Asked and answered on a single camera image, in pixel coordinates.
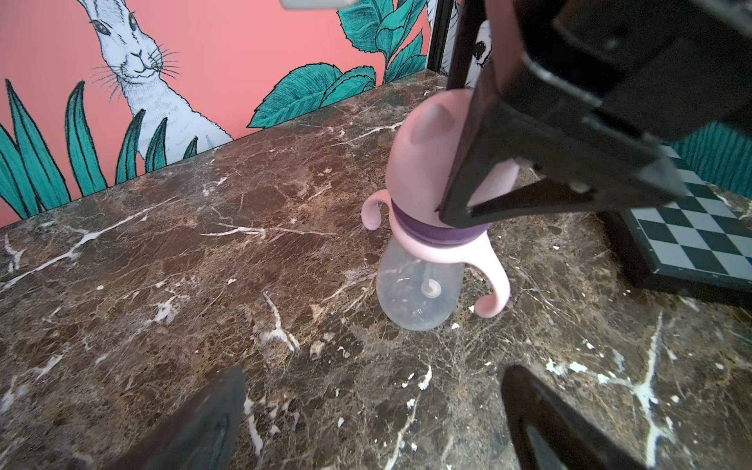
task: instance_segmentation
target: marble countertop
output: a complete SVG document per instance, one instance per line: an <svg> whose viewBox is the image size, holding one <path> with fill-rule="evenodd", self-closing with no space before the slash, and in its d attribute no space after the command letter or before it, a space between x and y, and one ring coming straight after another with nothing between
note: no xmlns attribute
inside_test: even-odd
<svg viewBox="0 0 752 470"><path fill-rule="evenodd" d="M234 364L233 468L518 468L511 363L643 462L750 465L749 313L632 288L592 214L494 225L502 316L471 314L488 287L467 269L443 326L386 318L390 231L359 211L443 85L422 72L0 229L0 468L101 468Z"/></svg>

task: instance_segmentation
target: pink wall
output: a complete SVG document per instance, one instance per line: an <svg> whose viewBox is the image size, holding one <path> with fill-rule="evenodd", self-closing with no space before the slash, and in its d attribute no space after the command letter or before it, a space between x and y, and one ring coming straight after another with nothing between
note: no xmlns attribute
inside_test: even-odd
<svg viewBox="0 0 752 470"><path fill-rule="evenodd" d="M384 74L380 53L362 53L345 38L335 11L286 11L277 0L127 0L141 30L162 47L180 51L177 80L165 81L193 107L233 138L246 128L253 110L289 71L327 62L342 71L372 65L377 83ZM424 9L408 44L423 31L428 53L430 29ZM93 83L105 61L89 17L76 0L0 2L0 78L9 79L37 123L60 167L71 197L80 197L65 146L68 95L86 81L84 107L99 164L114 183L117 154L132 115L124 98L110 100ZM0 123L13 133L8 100L0 99ZM143 162L138 159L139 174ZM0 199L0 226L18 216Z"/></svg>

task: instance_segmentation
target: teal striped wall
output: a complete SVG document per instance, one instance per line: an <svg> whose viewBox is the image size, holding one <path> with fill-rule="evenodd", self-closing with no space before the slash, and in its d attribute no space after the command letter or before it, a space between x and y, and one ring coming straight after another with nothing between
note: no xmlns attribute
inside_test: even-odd
<svg viewBox="0 0 752 470"><path fill-rule="evenodd" d="M671 146L703 180L752 199L752 138L711 123Z"/></svg>

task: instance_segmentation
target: purple bottle ring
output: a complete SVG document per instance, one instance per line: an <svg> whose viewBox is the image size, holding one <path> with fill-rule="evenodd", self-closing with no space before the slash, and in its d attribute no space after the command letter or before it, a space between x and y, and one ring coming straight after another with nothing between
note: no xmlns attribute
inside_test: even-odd
<svg viewBox="0 0 752 470"><path fill-rule="evenodd" d="M440 247L455 247L469 243L491 227L490 223L468 227L467 229L437 227L410 217L399 208L394 199L392 199L392 208L394 217L408 234L422 242Z"/></svg>

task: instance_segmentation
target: pink silicone cap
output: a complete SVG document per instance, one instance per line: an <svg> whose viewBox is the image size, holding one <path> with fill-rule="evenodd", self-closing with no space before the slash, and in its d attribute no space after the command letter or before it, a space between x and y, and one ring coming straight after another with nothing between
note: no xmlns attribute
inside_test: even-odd
<svg viewBox="0 0 752 470"><path fill-rule="evenodd" d="M436 93L410 113L395 135L387 163L387 189L400 210L422 223L448 227L439 220L437 208L449 181L472 93L472 89ZM508 193L519 168L512 159L496 165L469 205Z"/></svg>

